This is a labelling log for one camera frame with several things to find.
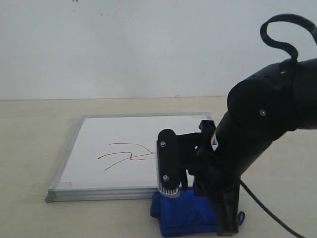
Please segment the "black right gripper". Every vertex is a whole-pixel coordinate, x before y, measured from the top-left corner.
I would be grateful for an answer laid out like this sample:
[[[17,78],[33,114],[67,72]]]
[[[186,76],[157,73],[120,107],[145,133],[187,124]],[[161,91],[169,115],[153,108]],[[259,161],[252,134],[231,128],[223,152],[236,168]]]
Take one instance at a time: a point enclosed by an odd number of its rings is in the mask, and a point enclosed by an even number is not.
[[[234,236],[238,233],[240,184],[212,149],[215,129],[212,120],[204,119],[199,124],[200,132],[177,136],[182,186],[187,174],[192,175],[194,194],[208,198],[215,212],[217,235]]]

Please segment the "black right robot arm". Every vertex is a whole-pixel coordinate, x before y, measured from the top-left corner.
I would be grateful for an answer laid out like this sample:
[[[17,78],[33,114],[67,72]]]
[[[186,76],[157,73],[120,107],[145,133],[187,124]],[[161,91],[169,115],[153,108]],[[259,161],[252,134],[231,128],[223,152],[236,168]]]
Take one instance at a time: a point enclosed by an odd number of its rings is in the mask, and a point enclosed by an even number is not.
[[[227,112],[200,141],[181,140],[178,153],[207,197],[218,220],[218,236],[238,233],[241,175],[289,131],[317,127],[317,61],[285,60],[266,66],[234,86]]]

